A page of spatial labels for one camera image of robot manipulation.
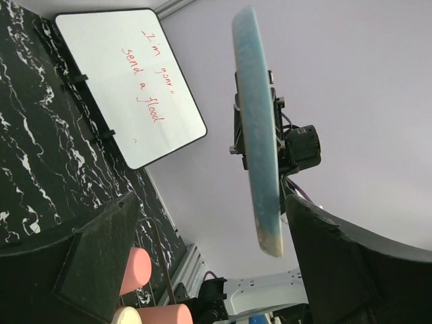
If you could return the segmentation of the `blue and cream plate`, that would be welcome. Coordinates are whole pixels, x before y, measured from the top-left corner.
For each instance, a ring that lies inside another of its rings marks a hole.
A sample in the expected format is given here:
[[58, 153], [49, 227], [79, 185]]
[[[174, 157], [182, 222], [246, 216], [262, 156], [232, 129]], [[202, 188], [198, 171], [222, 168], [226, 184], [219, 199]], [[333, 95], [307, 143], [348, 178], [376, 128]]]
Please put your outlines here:
[[264, 253], [280, 258], [284, 254], [284, 244], [275, 117], [270, 77], [254, 7], [247, 6], [234, 16], [232, 38], [257, 239]]

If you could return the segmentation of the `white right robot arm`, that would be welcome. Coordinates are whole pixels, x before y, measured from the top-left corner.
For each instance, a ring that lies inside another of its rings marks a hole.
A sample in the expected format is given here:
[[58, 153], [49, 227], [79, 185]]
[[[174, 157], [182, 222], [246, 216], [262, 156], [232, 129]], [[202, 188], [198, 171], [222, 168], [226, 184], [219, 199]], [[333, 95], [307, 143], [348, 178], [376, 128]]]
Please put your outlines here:
[[[270, 70], [247, 76], [236, 71], [234, 143], [229, 151], [242, 158], [248, 172], [254, 224], [261, 250], [272, 257], [284, 253], [281, 216], [285, 198], [299, 189], [289, 179], [321, 162], [316, 128], [295, 126], [283, 113]], [[307, 304], [299, 269], [245, 279], [223, 277], [202, 282], [199, 296], [207, 309], [199, 323], [229, 321]]]

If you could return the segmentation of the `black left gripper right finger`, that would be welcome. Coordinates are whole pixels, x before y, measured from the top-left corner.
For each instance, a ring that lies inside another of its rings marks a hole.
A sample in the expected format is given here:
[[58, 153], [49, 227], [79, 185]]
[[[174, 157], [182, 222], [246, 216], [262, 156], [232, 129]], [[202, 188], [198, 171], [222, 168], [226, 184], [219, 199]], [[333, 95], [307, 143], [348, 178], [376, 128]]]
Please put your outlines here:
[[431, 322], [431, 251], [293, 194], [286, 215], [314, 323]]

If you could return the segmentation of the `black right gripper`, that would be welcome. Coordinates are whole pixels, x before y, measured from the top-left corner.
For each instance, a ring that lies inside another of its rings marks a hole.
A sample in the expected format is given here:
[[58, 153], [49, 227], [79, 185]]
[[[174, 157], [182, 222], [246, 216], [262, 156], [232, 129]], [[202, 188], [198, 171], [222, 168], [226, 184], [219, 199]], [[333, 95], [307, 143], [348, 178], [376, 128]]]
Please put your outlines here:
[[[276, 150], [278, 160], [279, 176], [288, 176], [299, 172], [299, 166], [291, 156], [286, 137], [288, 133], [297, 128], [290, 119], [282, 112], [285, 107], [285, 101], [282, 97], [276, 95], [274, 88], [273, 71], [267, 71], [268, 84], [271, 91], [271, 100], [273, 102], [273, 116], [275, 118], [274, 128], [276, 135]], [[238, 93], [234, 96], [234, 145], [229, 148], [231, 155], [241, 155], [243, 168], [248, 171], [246, 162], [245, 140], [243, 135], [242, 122], [240, 117], [240, 100]]]

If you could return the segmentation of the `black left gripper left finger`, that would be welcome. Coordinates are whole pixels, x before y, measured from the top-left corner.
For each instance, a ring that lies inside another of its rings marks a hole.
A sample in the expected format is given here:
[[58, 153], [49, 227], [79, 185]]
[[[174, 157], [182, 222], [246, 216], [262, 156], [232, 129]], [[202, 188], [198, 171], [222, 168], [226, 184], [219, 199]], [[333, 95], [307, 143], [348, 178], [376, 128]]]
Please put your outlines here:
[[2, 245], [1, 322], [110, 323], [138, 217], [138, 199], [128, 192]]

